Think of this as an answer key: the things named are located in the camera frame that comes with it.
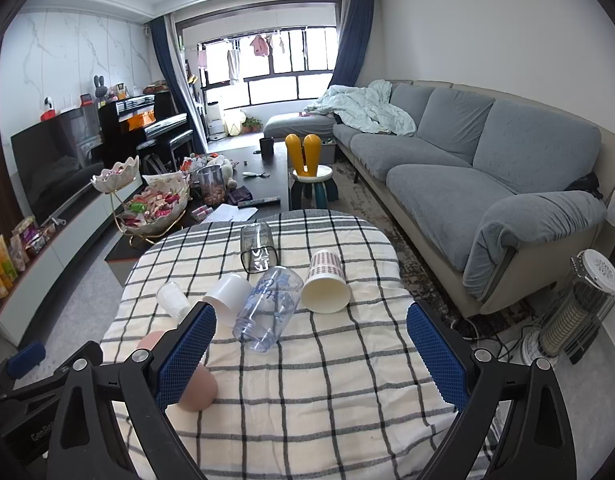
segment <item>blue gripper pad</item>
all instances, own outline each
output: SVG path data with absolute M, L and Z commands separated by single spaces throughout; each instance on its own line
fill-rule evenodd
M 407 333 L 443 400 L 462 412 L 469 399 L 465 389 L 465 369 L 417 303 L 412 303 L 407 310 Z
M 170 404 L 181 400 L 187 383 L 214 337 L 216 327 L 217 316 L 214 309 L 207 305 L 159 370 L 155 402 L 162 412 Z
M 45 359 L 45 347 L 35 341 L 8 359 L 6 373 L 11 379 L 20 379 Z

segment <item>white stool seat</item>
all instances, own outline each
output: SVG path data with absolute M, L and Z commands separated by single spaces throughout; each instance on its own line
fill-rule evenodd
M 292 178 L 294 180 L 298 180 L 299 182 L 303 182 L 304 184 L 314 184 L 315 182 L 324 182 L 330 178 L 332 178 L 332 168 L 329 166 L 318 165 L 316 168 L 316 176 L 299 176 L 297 174 L 297 170 L 292 170 Z

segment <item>tablecloth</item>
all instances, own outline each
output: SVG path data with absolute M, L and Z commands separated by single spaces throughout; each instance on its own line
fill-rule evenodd
M 294 211 L 266 221 L 281 264 L 302 278 L 315 251 L 339 253 L 351 302 L 327 315 L 299 304 L 265 354 L 218 324 L 202 362 L 219 396 L 199 413 L 169 406 L 178 436 L 208 478 L 416 478 L 457 413 L 407 334 L 412 296 L 401 285 L 395 250 L 376 227 L 344 213 Z M 165 282 L 178 283 L 194 304 L 223 274 L 248 277 L 241 225 L 198 225 L 141 257 L 102 340 L 105 362 L 123 361 L 147 333 L 175 327 L 156 303 Z M 115 403 L 115 412 L 137 472 L 154 478 L 124 404 Z M 484 475 L 498 436 L 494 421 L 470 478 Z

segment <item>blue curtain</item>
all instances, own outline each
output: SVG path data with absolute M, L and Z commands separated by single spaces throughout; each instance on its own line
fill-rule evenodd
M 373 17 L 374 0 L 350 0 L 330 86 L 356 83 L 365 60 Z
M 168 83 L 172 99 L 174 100 L 174 105 L 176 106 L 176 109 L 179 110 L 179 113 L 186 112 L 188 114 L 190 127 L 196 131 L 196 135 L 192 136 L 194 152 L 206 153 L 207 143 L 203 142 L 205 139 L 205 133 L 203 132 L 203 126 L 200 124 L 200 121 L 197 120 L 198 112 L 197 110 L 191 108 L 191 106 L 193 106 L 191 96 L 189 99 L 185 98 L 183 89 L 181 88 L 181 85 L 176 77 L 176 69 L 172 61 L 172 52 L 170 51 L 170 39 L 168 35 L 168 26 L 166 25 L 166 17 L 159 16 L 158 18 L 152 20 L 150 22 L 150 30 L 152 32 L 152 43 L 154 44 L 156 60 L 161 68 L 163 77 Z

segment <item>black mug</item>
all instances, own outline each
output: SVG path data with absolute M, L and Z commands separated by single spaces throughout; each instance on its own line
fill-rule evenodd
M 261 157 L 272 158 L 274 156 L 274 139 L 262 137 L 259 139 L 259 146 L 261 146 Z

